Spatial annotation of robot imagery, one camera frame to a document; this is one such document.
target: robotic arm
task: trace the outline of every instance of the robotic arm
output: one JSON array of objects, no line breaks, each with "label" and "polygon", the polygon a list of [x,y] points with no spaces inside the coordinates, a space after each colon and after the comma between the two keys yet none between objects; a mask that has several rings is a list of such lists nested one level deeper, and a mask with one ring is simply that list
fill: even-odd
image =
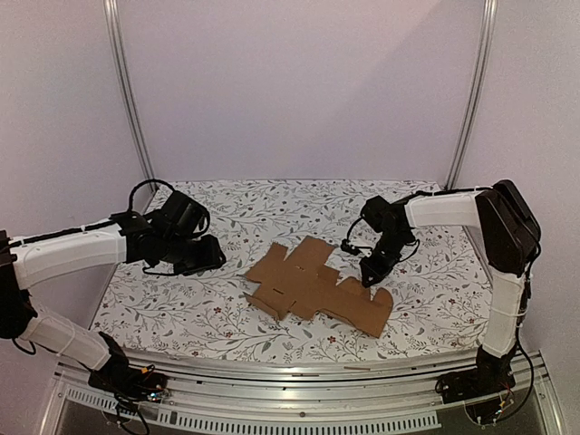
[{"label": "robotic arm", "polygon": [[[502,180],[492,188],[416,192],[394,203],[377,196],[366,202],[356,222],[360,220],[382,233],[372,253],[360,262],[362,284],[367,287],[379,284],[401,262],[403,247],[418,243],[414,228],[459,225],[481,229],[493,288],[488,330],[478,349],[476,369],[442,376],[436,390],[448,403],[515,386],[509,363],[519,344],[517,332],[531,296],[530,270],[540,253],[541,232],[514,183]],[[360,253],[348,235],[341,248]]]},{"label": "robotic arm", "polygon": [[0,338],[28,340],[69,356],[91,372],[91,386],[128,401],[158,401],[167,384],[165,375],[154,373],[152,366],[129,367],[109,335],[87,331],[41,304],[33,306],[28,289],[87,267],[141,260],[150,275],[167,275],[150,271],[159,262],[172,264],[169,275],[175,276],[221,267],[226,258],[218,240],[204,235],[208,211],[169,187],[173,191],[165,204],[145,216],[132,211],[134,189],[127,211],[93,225],[12,240],[0,231]]}]

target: flattened cardboard box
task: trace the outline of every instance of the flattened cardboard box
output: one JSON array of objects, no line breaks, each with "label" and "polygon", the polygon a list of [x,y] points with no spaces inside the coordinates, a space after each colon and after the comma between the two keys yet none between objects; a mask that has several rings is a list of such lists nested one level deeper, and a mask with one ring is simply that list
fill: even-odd
[{"label": "flattened cardboard box", "polygon": [[306,237],[285,260],[288,248],[273,243],[266,255],[246,272],[260,283],[246,300],[282,320],[293,313],[310,320],[325,313],[355,328],[380,337],[392,311],[392,296],[384,288],[371,292],[352,276],[339,285],[338,270],[327,266],[334,247],[323,240]]}]

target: vertical metal post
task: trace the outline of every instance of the vertical metal post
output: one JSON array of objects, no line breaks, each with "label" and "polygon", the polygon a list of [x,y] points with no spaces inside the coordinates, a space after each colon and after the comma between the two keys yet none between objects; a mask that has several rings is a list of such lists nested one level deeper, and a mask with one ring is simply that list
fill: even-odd
[{"label": "vertical metal post", "polygon": [[475,115],[478,110],[479,97],[481,96],[483,81],[488,66],[489,50],[491,48],[497,7],[498,2],[496,0],[486,0],[483,11],[483,21],[481,24],[481,35],[479,37],[478,58],[476,61],[475,72],[473,73],[473,80],[471,82],[468,106],[465,110],[465,116],[463,117],[463,122],[461,124],[461,130],[459,132],[455,154],[453,155],[453,161],[451,162],[451,168],[449,169],[449,175],[445,182],[445,190],[453,189],[457,184],[461,165],[463,164],[465,152],[469,144],[469,137],[471,136],[471,130],[473,129]]},{"label": "vertical metal post", "polygon": [[[123,40],[121,36],[121,23],[119,20],[119,11],[117,8],[117,0],[104,0],[105,17],[107,20],[107,27],[109,29],[109,38],[111,39],[111,48],[113,60],[115,62],[115,69],[121,87],[121,96],[127,112],[127,119],[129,121],[130,132],[133,137],[133,143],[143,175],[146,179],[154,179],[155,173],[151,164],[149,151],[145,144],[145,138],[141,129],[139,114],[137,113],[137,105],[135,103],[135,96],[131,88],[131,81],[129,78],[129,71],[127,69],[127,61],[125,59],[125,50],[123,48]],[[155,193],[157,186],[149,184],[152,193]]]}]

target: floral pattern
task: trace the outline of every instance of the floral pattern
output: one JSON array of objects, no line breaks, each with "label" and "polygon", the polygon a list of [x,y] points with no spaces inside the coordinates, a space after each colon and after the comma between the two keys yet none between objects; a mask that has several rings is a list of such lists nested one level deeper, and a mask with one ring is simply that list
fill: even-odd
[{"label": "floral pattern", "polygon": [[[381,283],[394,307],[381,338],[317,314],[284,321],[250,306],[257,284],[242,276],[272,242],[296,247],[305,236],[339,245],[364,201],[387,200],[437,185],[414,181],[261,180],[176,183],[211,213],[210,233],[227,256],[219,270],[194,276],[150,276],[141,263],[120,265],[92,324],[124,346],[150,352],[269,363],[356,362],[441,353],[479,345],[491,293],[460,227],[415,230],[421,243]],[[150,208],[168,195],[162,188]],[[377,235],[360,223],[356,244]],[[335,249],[327,264],[340,279],[360,279],[359,258]],[[161,271],[169,271],[159,265]]]}]

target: white wall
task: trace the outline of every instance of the white wall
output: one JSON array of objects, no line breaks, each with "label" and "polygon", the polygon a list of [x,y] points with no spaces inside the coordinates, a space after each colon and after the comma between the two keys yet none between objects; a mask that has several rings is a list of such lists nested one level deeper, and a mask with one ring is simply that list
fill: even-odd
[{"label": "white wall", "polygon": [[[0,6],[0,228],[38,234],[126,207],[142,179],[102,2]],[[87,325],[111,269],[61,277],[34,300]],[[0,432],[35,432],[55,359],[0,343]]]},{"label": "white wall", "polygon": [[541,349],[570,433],[580,429],[580,3],[499,2],[459,184],[513,179],[543,230],[523,335]]},{"label": "white wall", "polygon": [[483,3],[120,0],[157,174],[442,182]]}]

